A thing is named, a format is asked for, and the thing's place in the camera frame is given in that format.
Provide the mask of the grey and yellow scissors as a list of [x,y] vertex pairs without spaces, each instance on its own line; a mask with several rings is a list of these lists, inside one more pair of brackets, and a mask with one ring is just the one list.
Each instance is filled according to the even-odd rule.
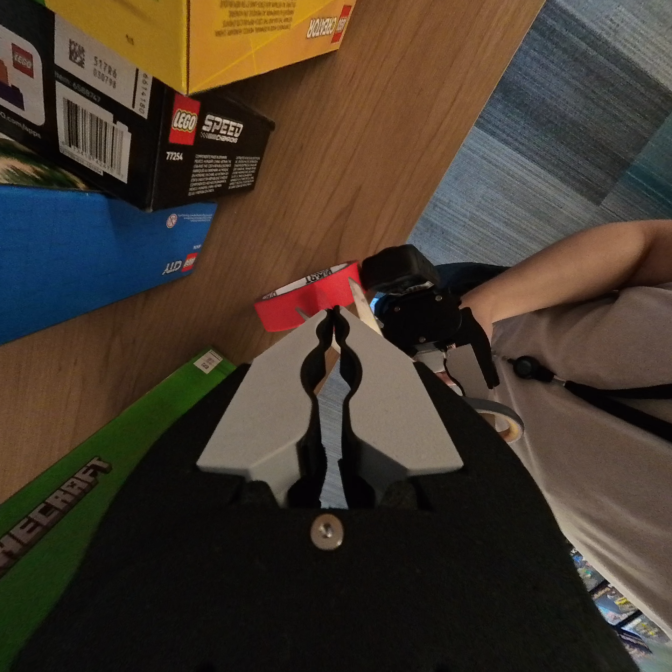
[[[365,298],[362,287],[353,279],[349,279],[348,282],[359,319],[376,333],[382,335],[380,325]],[[446,378],[444,382],[449,388],[453,392],[460,390],[460,396],[498,432],[505,442],[513,443],[524,435],[524,423],[512,409],[491,400],[467,397],[466,392],[460,387],[458,381],[449,375],[446,368],[444,368],[443,373]]]

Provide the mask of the person's right forearm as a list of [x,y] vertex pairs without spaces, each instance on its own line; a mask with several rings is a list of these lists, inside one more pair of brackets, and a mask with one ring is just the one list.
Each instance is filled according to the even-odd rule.
[[576,232],[467,292],[491,339],[496,322],[592,300],[629,287],[671,282],[671,220],[608,223]]

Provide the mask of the person's white shirt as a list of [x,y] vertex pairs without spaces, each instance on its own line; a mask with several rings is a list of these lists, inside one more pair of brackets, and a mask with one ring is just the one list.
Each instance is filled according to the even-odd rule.
[[560,529],[592,566],[671,636],[671,443],[585,403],[557,382],[522,380],[508,359],[604,390],[671,383],[671,284],[627,288],[496,323],[493,399],[524,421],[512,449]]

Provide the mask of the black toy box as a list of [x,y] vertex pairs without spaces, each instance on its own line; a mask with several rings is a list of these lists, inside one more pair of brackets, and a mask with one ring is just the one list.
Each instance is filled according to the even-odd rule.
[[1,133],[152,212],[252,189],[275,124],[188,97],[36,1],[1,2]]

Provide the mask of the red tape roll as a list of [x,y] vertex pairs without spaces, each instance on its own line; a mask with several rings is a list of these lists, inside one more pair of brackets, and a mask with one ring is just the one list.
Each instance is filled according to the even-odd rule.
[[361,283],[357,261],[334,265],[292,281],[264,295],[255,302],[254,308],[265,331],[295,329],[322,310],[352,305],[350,280]]

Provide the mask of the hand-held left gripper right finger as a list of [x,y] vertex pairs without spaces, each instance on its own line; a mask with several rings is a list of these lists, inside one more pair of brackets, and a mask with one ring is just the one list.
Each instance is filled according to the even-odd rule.
[[336,309],[343,401],[339,471],[347,504],[378,505],[394,483],[464,462],[415,362],[346,308]]

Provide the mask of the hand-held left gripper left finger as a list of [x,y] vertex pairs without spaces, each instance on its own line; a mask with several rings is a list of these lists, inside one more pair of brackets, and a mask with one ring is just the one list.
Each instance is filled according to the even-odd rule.
[[319,507],[327,471],[316,387],[333,310],[322,310],[244,371],[197,467],[266,483],[281,507]]

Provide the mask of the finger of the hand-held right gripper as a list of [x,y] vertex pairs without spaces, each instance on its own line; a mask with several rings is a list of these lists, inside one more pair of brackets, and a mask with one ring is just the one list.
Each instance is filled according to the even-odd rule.
[[460,384],[467,398],[489,399],[491,396],[471,345],[449,349],[449,377]]

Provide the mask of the wooden desk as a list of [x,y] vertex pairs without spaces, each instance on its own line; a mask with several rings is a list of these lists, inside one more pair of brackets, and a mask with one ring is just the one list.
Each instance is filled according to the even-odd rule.
[[236,83],[275,122],[196,269],[1,346],[1,501],[203,349],[281,338],[253,303],[404,243],[543,1],[357,1],[337,53]]

